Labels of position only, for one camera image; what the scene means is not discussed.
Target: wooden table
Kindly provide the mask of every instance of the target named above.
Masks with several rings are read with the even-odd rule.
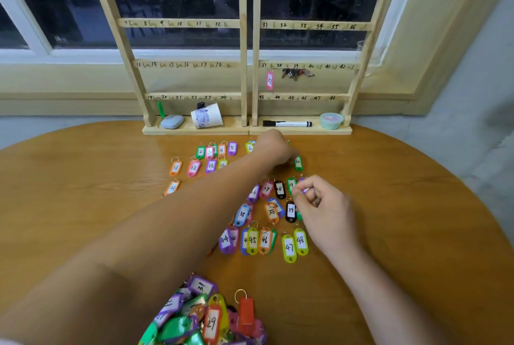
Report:
[[[87,242],[159,200],[173,156],[187,164],[210,140],[236,141],[242,156],[247,139],[144,136],[140,122],[114,121],[1,150],[0,309]],[[352,196],[367,249],[439,322],[466,344],[514,343],[514,253],[463,183],[414,148],[359,126],[350,136],[290,140],[306,174]],[[284,181],[294,174],[276,173]],[[185,168],[180,179],[194,181]],[[256,208],[255,219],[264,220],[262,201]],[[277,231],[295,227],[282,220]],[[228,303],[239,288],[254,297],[270,344],[372,343],[350,291],[314,244],[288,264],[280,243],[270,256],[217,250],[197,272],[217,283]]]

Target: black key tag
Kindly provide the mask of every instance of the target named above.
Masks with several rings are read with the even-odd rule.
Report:
[[[286,221],[289,223],[296,222],[296,205],[292,200],[286,201]]]
[[[280,180],[275,181],[275,194],[279,199],[286,199],[286,189]]]

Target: wooden rack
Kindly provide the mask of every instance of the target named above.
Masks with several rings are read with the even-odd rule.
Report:
[[[239,19],[187,19],[187,18],[125,18],[121,17],[115,0],[100,0],[105,16],[111,28],[116,45],[125,63],[125,68],[134,85],[138,102],[143,110],[147,135],[201,135],[201,134],[248,134],[247,118],[247,0],[239,0]],[[136,60],[124,28],[238,28],[240,29],[241,57],[239,62],[217,61],[157,61]],[[164,92],[148,93],[139,69],[215,69],[234,68],[240,70],[241,91],[228,93],[193,93]],[[241,116],[224,116],[224,126],[197,130],[191,116],[184,116],[184,123],[175,130],[161,128],[160,118],[156,118],[151,100],[240,100]]]
[[[254,0],[254,60],[252,83],[252,126],[250,134],[260,134],[269,129],[263,127],[264,120],[295,120],[312,121],[312,127],[280,127],[284,134],[351,134],[350,121],[352,111],[359,94],[369,60],[375,48],[378,34],[382,28],[391,0],[377,0],[372,18],[369,22],[327,22],[302,20],[275,20],[260,18],[260,0]],[[358,64],[331,62],[331,63],[299,63],[299,62],[269,62],[259,60],[260,30],[324,30],[324,31],[367,31]],[[319,69],[319,70],[353,70],[354,75],[347,93],[279,93],[259,92],[259,70],[262,69]],[[343,103],[341,115],[344,123],[338,130],[325,130],[319,123],[319,116],[259,116],[259,100],[338,100]]]

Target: paper cup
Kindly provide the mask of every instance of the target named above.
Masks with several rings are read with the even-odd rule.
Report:
[[[191,117],[196,128],[223,126],[222,114],[217,103],[192,111]]]

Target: human arm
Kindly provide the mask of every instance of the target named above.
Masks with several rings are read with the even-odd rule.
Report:
[[[312,240],[357,300],[377,345],[449,343],[428,314],[363,249],[350,200],[343,193],[312,176],[295,186],[293,198]]]
[[[86,245],[0,318],[30,344],[137,343],[255,184],[296,154],[277,130],[253,153],[135,212]]]

